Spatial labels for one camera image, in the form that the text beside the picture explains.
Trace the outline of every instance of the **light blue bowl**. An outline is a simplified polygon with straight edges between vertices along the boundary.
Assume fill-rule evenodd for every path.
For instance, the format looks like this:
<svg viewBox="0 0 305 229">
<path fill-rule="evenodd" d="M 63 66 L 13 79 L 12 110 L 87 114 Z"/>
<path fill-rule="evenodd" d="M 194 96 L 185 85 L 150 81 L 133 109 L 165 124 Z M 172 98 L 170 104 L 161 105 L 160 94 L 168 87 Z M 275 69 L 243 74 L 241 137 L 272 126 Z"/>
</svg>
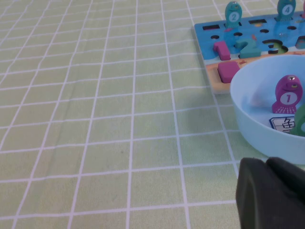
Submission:
<svg viewBox="0 0 305 229">
<path fill-rule="evenodd" d="M 238 127 L 255 149 L 267 156 L 277 156 L 294 164 L 305 165 L 305 137 L 274 130 L 269 123 L 273 114 L 277 82 L 285 75 L 299 77 L 304 90 L 298 104 L 305 104 L 305 56 L 266 57 L 240 69 L 231 82 L 231 97 Z"/>
</svg>

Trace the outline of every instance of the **wooden toy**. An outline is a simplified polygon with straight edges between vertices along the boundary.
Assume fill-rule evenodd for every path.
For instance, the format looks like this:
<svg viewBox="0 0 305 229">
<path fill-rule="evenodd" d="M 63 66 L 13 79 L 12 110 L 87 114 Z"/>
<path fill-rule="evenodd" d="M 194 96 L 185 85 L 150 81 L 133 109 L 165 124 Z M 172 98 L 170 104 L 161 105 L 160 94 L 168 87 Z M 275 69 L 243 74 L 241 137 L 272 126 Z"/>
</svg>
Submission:
<svg viewBox="0 0 305 229">
<path fill-rule="evenodd" d="M 299 107 L 295 113 L 295 126 L 290 134 L 305 137 L 305 105 Z"/>
<path fill-rule="evenodd" d="M 214 94 L 230 91 L 230 81 L 225 83 L 219 75 L 222 72 L 219 71 L 222 69 L 218 66 L 220 63 L 236 62 L 242 69 L 269 56 L 305 55 L 304 12 L 295 12 L 295 0 L 280 0 L 278 9 L 278 15 L 241 18 L 240 5 L 230 2 L 225 10 L 226 20 L 195 24 L 196 38 Z"/>
<path fill-rule="evenodd" d="M 300 102 L 303 89 L 299 78 L 286 75 L 277 83 L 275 88 L 276 102 L 272 105 L 275 114 L 294 114 L 296 105 Z"/>
<path fill-rule="evenodd" d="M 229 83 L 233 76 L 239 70 L 239 66 L 235 61 L 223 62 L 218 65 L 218 73 L 223 83 Z"/>
<path fill-rule="evenodd" d="M 279 0 L 277 3 L 277 21 L 290 21 L 295 12 L 295 0 Z"/>
<path fill-rule="evenodd" d="M 226 28 L 236 28 L 240 25 L 240 19 L 242 18 L 242 8 L 236 1 L 231 1 L 225 8 Z"/>
<path fill-rule="evenodd" d="M 213 50 L 218 52 L 220 60 L 227 61 L 231 59 L 230 51 L 224 41 L 214 43 Z"/>
</svg>

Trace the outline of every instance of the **black object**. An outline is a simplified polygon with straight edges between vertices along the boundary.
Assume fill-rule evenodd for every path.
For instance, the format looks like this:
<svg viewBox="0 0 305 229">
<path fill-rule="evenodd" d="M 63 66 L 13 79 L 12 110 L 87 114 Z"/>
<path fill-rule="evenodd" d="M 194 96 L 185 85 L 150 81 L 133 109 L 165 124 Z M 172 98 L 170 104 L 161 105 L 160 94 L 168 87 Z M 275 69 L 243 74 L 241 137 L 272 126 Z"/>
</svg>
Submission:
<svg viewBox="0 0 305 229">
<path fill-rule="evenodd" d="M 236 203 L 241 229 L 305 229 L 305 171 L 277 157 L 243 158 Z"/>
</svg>

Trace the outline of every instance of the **green tablecloth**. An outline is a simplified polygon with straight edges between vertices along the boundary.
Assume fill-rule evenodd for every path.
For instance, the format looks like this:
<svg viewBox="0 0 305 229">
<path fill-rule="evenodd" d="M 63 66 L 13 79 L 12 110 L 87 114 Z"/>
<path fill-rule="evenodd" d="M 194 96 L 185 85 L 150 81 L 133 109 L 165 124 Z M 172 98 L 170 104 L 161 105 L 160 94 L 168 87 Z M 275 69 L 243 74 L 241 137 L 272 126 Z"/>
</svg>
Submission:
<svg viewBox="0 0 305 229">
<path fill-rule="evenodd" d="M 193 32 L 227 2 L 1 1 L 0 229 L 239 228 L 239 160 L 264 156 Z"/>
</svg>

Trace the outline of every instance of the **pink number block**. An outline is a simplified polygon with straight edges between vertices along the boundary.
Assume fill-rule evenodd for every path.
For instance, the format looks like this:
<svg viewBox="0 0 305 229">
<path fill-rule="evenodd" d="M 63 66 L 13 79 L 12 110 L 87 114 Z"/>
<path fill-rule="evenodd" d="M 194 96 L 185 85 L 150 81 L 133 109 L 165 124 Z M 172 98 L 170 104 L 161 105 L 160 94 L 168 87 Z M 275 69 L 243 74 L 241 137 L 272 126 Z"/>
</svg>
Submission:
<svg viewBox="0 0 305 229">
<path fill-rule="evenodd" d="M 230 83 L 233 76 L 238 72 L 239 66 L 235 61 L 218 64 L 218 73 L 223 83 Z"/>
<path fill-rule="evenodd" d="M 215 42 L 213 50 L 215 52 L 218 52 L 220 60 L 228 61 L 229 59 L 231 59 L 231 54 L 225 41 Z"/>
</svg>

